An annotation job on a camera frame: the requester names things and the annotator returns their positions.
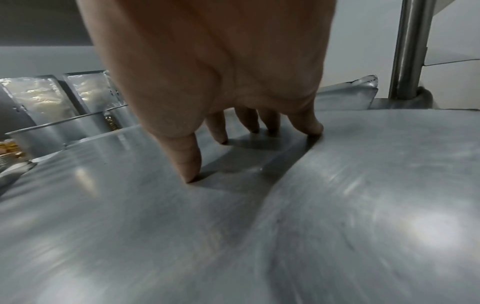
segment metal pipe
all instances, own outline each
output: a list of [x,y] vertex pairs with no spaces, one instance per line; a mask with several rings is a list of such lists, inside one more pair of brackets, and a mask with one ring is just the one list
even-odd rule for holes
[[391,99],[417,95],[436,0],[403,0],[391,73]]

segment human hand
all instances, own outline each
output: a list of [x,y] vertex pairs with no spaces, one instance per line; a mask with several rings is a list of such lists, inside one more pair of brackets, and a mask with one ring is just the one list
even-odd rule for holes
[[335,0],[78,0],[85,24],[141,124],[185,182],[202,165],[195,130],[225,143],[223,111],[251,132],[280,113],[321,135],[314,98]]

